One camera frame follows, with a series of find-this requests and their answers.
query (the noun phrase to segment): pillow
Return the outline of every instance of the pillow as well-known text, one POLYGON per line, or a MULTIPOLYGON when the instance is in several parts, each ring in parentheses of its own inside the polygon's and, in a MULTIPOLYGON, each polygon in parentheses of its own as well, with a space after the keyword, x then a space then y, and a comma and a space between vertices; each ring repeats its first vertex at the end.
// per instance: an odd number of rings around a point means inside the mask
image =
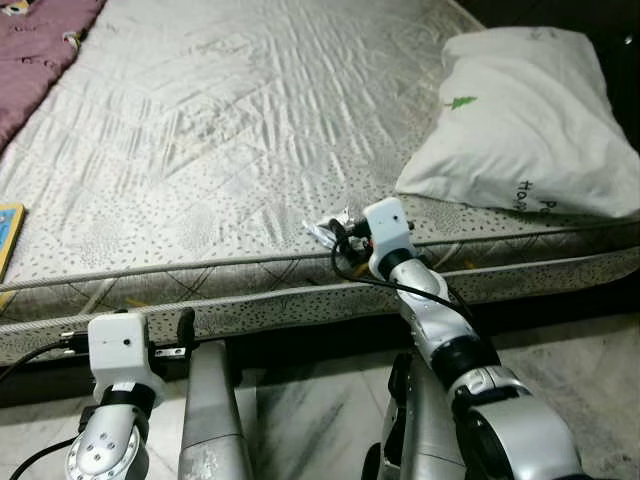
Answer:
POLYGON ((614 120, 589 40, 554 28, 451 38, 433 132, 399 193, 521 212, 640 211, 640 159, 614 120))

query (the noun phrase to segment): floor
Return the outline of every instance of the floor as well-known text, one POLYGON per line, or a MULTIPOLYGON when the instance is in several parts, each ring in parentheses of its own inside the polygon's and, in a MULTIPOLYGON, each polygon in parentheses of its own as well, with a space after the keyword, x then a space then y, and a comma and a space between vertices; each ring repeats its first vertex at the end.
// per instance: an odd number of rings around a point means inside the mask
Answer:
MULTIPOLYGON (((495 338, 503 363, 574 432, 594 478, 640 478, 640 315, 598 318, 495 338)), ((359 479, 379 441, 396 352, 249 371, 237 391, 259 480, 359 479)), ((176 478, 185 382, 154 410, 147 478, 176 478)), ((0 410, 0 478, 35 451, 73 436, 90 398, 0 410)), ((62 480, 64 452, 21 480, 62 480)))

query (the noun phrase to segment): small object on mattress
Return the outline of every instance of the small object on mattress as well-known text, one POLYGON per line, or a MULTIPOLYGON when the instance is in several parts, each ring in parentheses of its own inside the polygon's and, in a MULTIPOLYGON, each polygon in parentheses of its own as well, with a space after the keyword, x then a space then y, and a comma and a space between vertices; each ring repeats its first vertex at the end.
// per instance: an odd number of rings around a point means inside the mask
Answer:
POLYGON ((0 151, 75 59, 106 0, 0 5, 0 151))
POLYGON ((587 37, 498 28, 450 39, 443 61, 442 112, 398 192, 520 212, 640 211, 640 159, 587 37))
POLYGON ((22 227, 24 212, 24 205, 20 203, 0 205, 0 281, 4 277, 20 227, 22 227))

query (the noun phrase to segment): mattress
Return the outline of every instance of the mattress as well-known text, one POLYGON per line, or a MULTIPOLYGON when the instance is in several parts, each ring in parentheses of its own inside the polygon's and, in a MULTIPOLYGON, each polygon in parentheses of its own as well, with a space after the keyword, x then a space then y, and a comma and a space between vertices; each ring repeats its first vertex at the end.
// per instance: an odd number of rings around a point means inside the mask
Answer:
MULTIPOLYGON (((445 0, 107 2, 0 158, 27 215, 0 285, 0 362, 115 308, 235 335, 393 311, 345 285, 313 221, 393 193, 437 113, 440 50, 481 26, 445 0)), ((471 302, 639 266, 638 219, 401 197, 413 241, 471 302)))

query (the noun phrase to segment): pink blanket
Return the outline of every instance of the pink blanket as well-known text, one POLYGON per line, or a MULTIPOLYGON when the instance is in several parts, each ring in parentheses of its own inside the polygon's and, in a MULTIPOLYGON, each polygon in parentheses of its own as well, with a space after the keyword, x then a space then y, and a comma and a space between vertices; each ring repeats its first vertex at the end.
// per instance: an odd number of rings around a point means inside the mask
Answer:
POLYGON ((0 0, 0 152, 73 62, 106 0, 0 0))

